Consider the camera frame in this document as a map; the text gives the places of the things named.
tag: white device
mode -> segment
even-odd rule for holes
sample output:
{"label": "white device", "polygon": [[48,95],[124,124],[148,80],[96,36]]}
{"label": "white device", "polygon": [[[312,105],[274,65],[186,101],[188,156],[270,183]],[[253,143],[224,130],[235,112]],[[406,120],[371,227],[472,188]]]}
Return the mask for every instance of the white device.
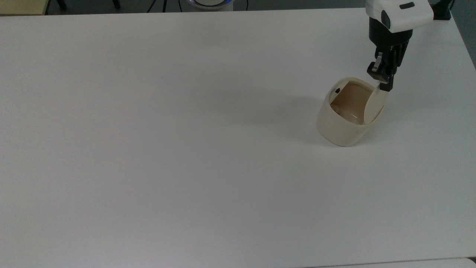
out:
{"label": "white device", "polygon": [[433,20],[433,10],[427,0],[367,0],[365,10],[392,33],[411,30]]}
{"label": "white device", "polygon": [[187,0],[193,11],[233,11],[235,0]]}

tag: chair leg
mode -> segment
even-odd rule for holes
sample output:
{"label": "chair leg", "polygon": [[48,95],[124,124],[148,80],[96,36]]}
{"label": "chair leg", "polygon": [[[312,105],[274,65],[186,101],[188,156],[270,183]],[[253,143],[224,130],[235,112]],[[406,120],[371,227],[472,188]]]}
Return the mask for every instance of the chair leg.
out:
{"label": "chair leg", "polygon": [[120,9],[119,0],[112,0],[112,2],[114,3],[114,7],[115,7],[116,9]]}
{"label": "chair leg", "polygon": [[61,8],[61,10],[66,10],[66,3],[64,0],[56,0],[56,2],[58,2],[59,8]]}

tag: gray floor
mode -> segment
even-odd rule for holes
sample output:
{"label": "gray floor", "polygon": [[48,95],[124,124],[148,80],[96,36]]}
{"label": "gray floor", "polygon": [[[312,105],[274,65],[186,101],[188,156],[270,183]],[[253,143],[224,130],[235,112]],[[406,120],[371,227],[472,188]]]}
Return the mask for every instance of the gray floor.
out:
{"label": "gray floor", "polygon": [[[182,1],[183,11],[189,11],[186,0]],[[51,0],[48,14],[103,14],[103,13],[145,13],[153,0],[120,0],[121,8],[114,8],[112,0],[65,0],[68,9],[60,10],[56,0]],[[150,12],[162,12],[164,0],[156,0]],[[245,10],[246,0],[235,0],[235,10]],[[248,10],[288,10],[364,7],[365,0],[249,0]],[[166,12],[180,12],[178,0],[168,0]],[[476,62],[476,0],[456,0],[452,9],[456,24],[468,48],[469,55]]]}

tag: black cable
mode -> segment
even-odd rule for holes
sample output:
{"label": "black cable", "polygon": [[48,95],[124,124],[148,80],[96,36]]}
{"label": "black cable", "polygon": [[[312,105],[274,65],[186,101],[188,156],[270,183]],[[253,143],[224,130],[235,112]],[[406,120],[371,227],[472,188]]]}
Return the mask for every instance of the black cable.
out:
{"label": "black cable", "polygon": [[152,9],[152,7],[153,7],[154,4],[155,4],[155,1],[156,1],[156,0],[153,0],[153,1],[152,1],[152,4],[150,5],[150,7],[149,7],[149,9],[147,10],[146,13],[149,13],[149,12],[150,12],[150,10]]}
{"label": "black cable", "polygon": [[167,0],[164,0],[164,5],[162,6],[162,13],[165,13],[166,7],[167,7]]}

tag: white table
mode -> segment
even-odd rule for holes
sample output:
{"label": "white table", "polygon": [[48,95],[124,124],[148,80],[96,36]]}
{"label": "white table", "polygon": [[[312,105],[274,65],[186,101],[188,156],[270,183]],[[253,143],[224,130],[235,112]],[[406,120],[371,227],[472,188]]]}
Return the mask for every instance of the white table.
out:
{"label": "white table", "polygon": [[476,71],[414,31],[354,147],[363,9],[0,18],[0,266],[298,268],[476,256]]}

